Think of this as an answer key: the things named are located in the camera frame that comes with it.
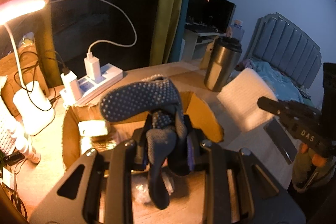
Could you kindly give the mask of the right hand holding gripper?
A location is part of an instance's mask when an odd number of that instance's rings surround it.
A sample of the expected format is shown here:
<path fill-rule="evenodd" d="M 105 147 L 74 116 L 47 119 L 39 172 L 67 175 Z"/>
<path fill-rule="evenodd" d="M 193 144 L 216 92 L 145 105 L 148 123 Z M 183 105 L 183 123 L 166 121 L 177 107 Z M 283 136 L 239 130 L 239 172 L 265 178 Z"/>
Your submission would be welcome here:
<path fill-rule="evenodd" d="M 300 145 L 300 151 L 301 151 L 301 153 L 308 153 L 310 151 L 310 148 L 308 147 L 307 144 L 301 143 L 301 145 Z M 321 155 L 319 155 L 319 154 L 317 154 L 317 153 L 315 153 L 313 151 L 313 156 L 311 158 L 311 163 L 314 166 L 322 168 L 323 166 L 326 165 L 327 161 L 328 161 L 327 158 L 324 158 Z"/>

